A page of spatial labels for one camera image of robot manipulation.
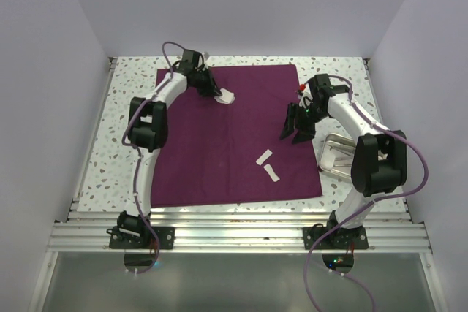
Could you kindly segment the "white gauze pad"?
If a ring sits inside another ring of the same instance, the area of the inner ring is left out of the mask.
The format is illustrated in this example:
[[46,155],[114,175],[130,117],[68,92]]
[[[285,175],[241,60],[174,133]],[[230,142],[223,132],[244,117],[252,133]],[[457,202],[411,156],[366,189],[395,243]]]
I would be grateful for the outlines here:
[[215,100],[220,104],[232,104],[235,101],[235,94],[227,89],[220,89],[220,96],[215,96]]
[[323,154],[320,159],[322,170],[332,170],[335,166],[336,155],[334,153]]

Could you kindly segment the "white gauze roll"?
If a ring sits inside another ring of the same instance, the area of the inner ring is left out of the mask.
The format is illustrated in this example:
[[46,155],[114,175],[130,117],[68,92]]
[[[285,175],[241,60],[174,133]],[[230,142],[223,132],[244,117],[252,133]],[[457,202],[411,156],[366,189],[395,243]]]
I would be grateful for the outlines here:
[[256,160],[257,165],[262,165],[271,155],[273,152],[270,149],[267,149],[262,153],[262,155]]
[[270,179],[275,183],[280,180],[280,177],[276,174],[273,167],[270,164],[265,164],[263,169],[267,172]]

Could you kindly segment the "stainless steel tray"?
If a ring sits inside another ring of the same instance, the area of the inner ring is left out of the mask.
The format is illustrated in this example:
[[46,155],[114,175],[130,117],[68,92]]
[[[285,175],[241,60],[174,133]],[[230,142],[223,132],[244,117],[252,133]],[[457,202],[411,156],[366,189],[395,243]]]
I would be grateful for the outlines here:
[[322,173],[351,181],[351,167],[355,155],[354,140],[340,134],[328,134],[322,145],[318,166]]

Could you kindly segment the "purple cloth mat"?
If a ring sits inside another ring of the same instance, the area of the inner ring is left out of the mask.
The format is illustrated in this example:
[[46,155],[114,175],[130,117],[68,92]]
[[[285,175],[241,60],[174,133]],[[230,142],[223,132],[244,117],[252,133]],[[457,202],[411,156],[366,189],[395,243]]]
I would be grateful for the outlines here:
[[[154,207],[275,202],[320,197],[311,142],[280,140],[287,106],[297,99],[292,64],[212,69],[216,84],[235,94],[232,104],[189,88],[169,107],[169,135],[157,157]],[[260,166],[264,151],[273,154]],[[273,182],[263,169],[280,177]]]

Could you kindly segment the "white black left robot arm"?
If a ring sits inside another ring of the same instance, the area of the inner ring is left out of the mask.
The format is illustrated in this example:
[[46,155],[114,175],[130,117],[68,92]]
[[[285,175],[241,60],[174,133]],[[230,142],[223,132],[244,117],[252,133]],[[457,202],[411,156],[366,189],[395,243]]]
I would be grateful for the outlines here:
[[137,157],[130,203],[119,215],[112,238],[123,240],[126,237],[135,248],[146,247],[154,236],[148,220],[151,188],[157,157],[169,135],[169,107],[188,88],[194,88],[202,97],[222,95],[202,53],[184,49],[181,59],[168,65],[169,72],[151,93],[132,98],[129,124],[122,137],[122,144],[134,148]]

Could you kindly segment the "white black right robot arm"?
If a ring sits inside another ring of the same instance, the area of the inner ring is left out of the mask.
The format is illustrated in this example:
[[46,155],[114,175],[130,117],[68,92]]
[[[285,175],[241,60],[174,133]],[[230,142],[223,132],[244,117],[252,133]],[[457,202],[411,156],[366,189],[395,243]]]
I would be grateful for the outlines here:
[[334,118],[355,141],[350,169],[352,188],[333,212],[333,225],[325,231],[328,244],[342,248],[352,239],[351,229],[363,225],[377,197],[393,192],[406,182],[406,136],[375,121],[353,99],[349,81],[334,85],[330,75],[315,75],[297,94],[299,101],[287,106],[280,140],[291,134],[293,144],[313,140],[316,124],[325,118]]

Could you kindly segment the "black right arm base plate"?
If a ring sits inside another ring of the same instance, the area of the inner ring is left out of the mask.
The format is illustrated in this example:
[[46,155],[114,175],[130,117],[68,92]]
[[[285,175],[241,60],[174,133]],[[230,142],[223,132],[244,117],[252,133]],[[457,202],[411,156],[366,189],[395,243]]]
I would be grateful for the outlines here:
[[[322,224],[316,224],[312,227],[303,227],[304,248],[309,250],[327,231],[328,228],[324,227]],[[315,250],[366,250],[368,248],[367,234],[363,226],[354,229],[337,229],[315,246]]]

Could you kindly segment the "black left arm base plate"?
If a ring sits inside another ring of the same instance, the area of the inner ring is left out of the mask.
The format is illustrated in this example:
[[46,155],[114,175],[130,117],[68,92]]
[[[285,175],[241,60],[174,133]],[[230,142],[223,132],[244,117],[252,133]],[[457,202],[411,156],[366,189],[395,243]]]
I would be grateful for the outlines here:
[[143,236],[132,232],[122,232],[118,227],[106,230],[110,236],[109,248],[111,249],[162,249],[172,250],[176,238],[176,229],[174,227],[152,227],[159,243],[156,242],[153,234],[145,227]]

